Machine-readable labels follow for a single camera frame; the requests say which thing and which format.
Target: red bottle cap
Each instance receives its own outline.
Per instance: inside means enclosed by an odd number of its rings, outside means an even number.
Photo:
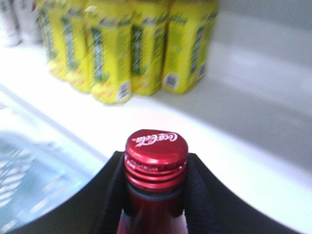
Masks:
[[[125,173],[131,184],[149,192],[165,192],[186,177],[188,145],[177,133],[139,130],[127,140]]]

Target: barcode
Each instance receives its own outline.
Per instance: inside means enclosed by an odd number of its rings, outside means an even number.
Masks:
[[[164,85],[170,86],[173,89],[177,89],[178,76],[172,73],[168,73],[164,78]]]
[[[206,64],[200,66],[197,77],[202,77],[205,74],[206,71]]]
[[[117,93],[117,101],[121,101],[130,96],[130,82],[127,80],[123,82],[119,88]]]

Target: white shelf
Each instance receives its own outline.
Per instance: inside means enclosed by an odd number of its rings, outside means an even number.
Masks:
[[[0,49],[0,84],[107,157],[124,150],[127,137],[138,129],[176,131],[240,198],[312,234],[310,90],[284,95],[284,90],[275,92],[274,82],[271,90],[259,83],[261,76],[278,82],[285,67],[288,80],[311,75],[311,68],[219,41],[218,30],[233,15],[221,12],[220,18],[208,77],[183,96],[160,91],[151,97],[134,95],[121,105],[102,104],[48,74],[40,44]],[[263,72],[264,67],[271,70]],[[298,106],[297,100],[304,103]]]

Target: coca-cola bottle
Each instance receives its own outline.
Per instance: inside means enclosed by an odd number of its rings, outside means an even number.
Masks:
[[[139,130],[127,140],[128,199],[117,234],[187,234],[183,182],[188,146],[177,133]]]

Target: bottle neck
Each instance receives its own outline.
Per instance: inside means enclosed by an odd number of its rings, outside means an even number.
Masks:
[[[118,234],[187,234],[183,187],[151,193],[128,183],[127,207]]]

